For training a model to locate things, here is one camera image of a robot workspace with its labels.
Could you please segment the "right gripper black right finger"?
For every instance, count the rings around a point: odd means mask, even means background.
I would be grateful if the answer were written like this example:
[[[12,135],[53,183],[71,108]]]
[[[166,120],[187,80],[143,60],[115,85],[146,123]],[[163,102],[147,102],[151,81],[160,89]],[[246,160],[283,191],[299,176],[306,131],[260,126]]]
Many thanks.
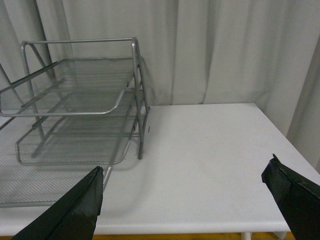
[[[286,165],[273,154],[261,174],[297,240],[320,238],[320,186]]]

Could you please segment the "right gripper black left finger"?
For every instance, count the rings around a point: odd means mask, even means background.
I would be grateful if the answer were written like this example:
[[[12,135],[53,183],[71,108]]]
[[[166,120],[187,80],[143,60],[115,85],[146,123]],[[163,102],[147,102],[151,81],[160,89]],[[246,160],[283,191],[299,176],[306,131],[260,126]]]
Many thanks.
[[[103,201],[103,168],[95,167],[13,240],[91,240]]]

